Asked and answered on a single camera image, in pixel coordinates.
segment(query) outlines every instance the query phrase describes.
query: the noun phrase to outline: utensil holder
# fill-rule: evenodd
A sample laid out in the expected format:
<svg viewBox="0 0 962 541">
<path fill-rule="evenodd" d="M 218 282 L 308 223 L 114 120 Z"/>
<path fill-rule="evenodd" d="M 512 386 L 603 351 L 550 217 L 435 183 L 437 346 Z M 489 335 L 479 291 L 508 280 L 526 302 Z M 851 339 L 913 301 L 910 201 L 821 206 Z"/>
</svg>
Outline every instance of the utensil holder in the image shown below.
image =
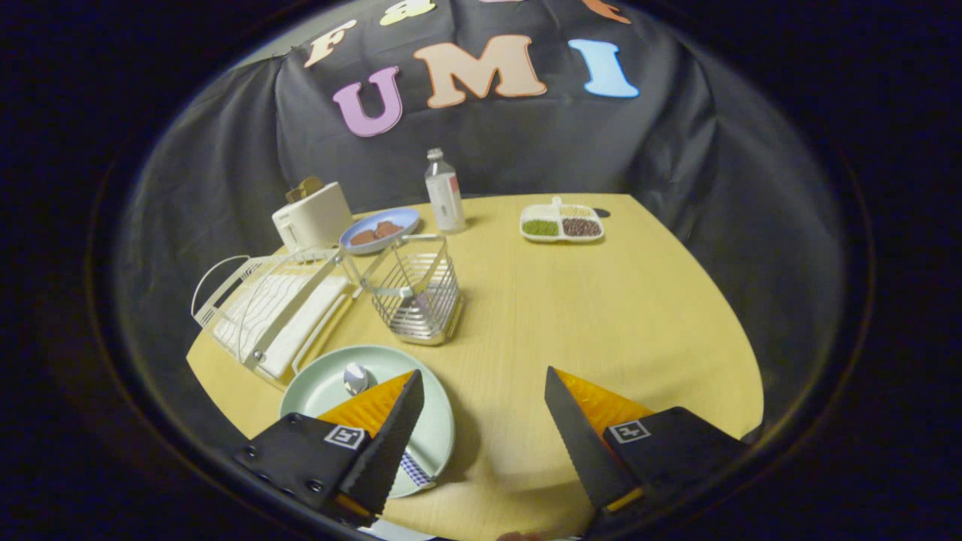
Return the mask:
<svg viewBox="0 0 962 541">
<path fill-rule="evenodd" d="M 361 284 L 388 329 L 412 344 L 446 342 L 464 306 L 443 235 L 400 237 L 371 263 Z"/>
</svg>

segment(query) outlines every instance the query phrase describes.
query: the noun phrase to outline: pink letter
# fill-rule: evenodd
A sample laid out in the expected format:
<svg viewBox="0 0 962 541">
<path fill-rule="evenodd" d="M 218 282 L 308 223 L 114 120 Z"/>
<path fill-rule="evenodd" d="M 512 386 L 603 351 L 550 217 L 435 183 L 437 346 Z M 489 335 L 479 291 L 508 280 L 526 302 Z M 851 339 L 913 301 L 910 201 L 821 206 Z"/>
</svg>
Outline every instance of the pink letter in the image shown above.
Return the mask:
<svg viewBox="0 0 962 541">
<path fill-rule="evenodd" d="M 390 130 L 401 119 L 401 94 L 397 91 L 397 83 L 394 75 L 400 71 L 396 65 L 385 67 L 376 71 L 367 79 L 377 85 L 381 91 L 381 100 L 384 101 L 384 113 L 377 118 L 370 118 L 364 114 L 361 107 L 361 99 L 358 94 L 361 92 L 361 83 L 347 85 L 334 94 L 334 101 L 341 106 L 341 114 L 344 122 L 354 135 L 359 137 L 371 137 Z"/>
</svg>

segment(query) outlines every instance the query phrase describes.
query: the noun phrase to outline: blue letter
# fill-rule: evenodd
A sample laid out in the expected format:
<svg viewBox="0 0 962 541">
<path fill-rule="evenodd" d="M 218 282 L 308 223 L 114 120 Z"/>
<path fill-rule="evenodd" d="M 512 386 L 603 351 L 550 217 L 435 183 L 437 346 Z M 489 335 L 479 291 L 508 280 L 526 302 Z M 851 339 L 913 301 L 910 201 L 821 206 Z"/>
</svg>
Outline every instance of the blue letter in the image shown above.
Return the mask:
<svg viewBox="0 0 962 541">
<path fill-rule="evenodd" d="M 618 47 L 608 41 L 593 39 L 572 39 L 568 42 L 572 49 L 581 52 L 588 65 L 592 80 L 585 84 L 585 90 L 592 94 L 609 97 L 637 97 L 638 89 L 632 87 L 624 78 L 621 64 L 618 64 Z"/>
</svg>

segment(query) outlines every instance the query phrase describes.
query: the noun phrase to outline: white toaster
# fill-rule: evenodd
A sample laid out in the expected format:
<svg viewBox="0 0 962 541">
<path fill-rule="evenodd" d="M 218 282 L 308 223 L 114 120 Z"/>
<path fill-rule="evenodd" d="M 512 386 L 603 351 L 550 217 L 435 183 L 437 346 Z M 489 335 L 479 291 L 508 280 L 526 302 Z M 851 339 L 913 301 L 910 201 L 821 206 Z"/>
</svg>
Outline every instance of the white toaster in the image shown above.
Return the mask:
<svg viewBox="0 0 962 541">
<path fill-rule="evenodd" d="M 274 213 L 273 219 L 288 253 L 336 245 L 341 233 L 354 223 L 344 192 L 337 182 L 285 205 Z"/>
</svg>

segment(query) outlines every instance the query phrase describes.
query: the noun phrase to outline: spoon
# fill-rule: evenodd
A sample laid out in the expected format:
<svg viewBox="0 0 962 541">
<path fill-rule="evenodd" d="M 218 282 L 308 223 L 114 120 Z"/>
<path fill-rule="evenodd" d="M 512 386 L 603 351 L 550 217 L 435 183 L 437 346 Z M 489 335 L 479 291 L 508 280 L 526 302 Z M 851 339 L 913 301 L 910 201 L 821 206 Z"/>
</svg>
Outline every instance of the spoon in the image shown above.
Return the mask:
<svg viewBox="0 0 962 541">
<path fill-rule="evenodd" d="M 347 366 L 344 367 L 344 389 L 347 390 L 350 396 L 356 397 L 360 395 L 366 391 L 372 383 L 375 383 L 374 377 L 363 366 L 357 363 L 348 363 Z M 411 481 L 420 489 L 431 488 L 438 484 L 431 476 L 424 472 L 424 469 L 420 467 L 418 462 L 406 449 L 404 450 L 404 455 L 401 456 L 401 468 L 404 469 L 404 472 L 411 478 Z"/>
</svg>

